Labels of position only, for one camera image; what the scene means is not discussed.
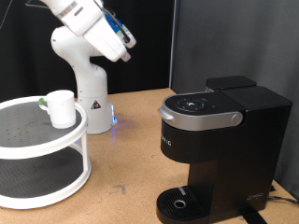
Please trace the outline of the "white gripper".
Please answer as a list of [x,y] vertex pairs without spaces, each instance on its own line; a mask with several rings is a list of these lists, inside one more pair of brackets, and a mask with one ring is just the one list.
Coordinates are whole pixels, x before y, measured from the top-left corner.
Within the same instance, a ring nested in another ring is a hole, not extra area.
[[124,62],[131,59],[130,53],[127,52],[105,17],[101,17],[83,37],[112,62],[120,58]]

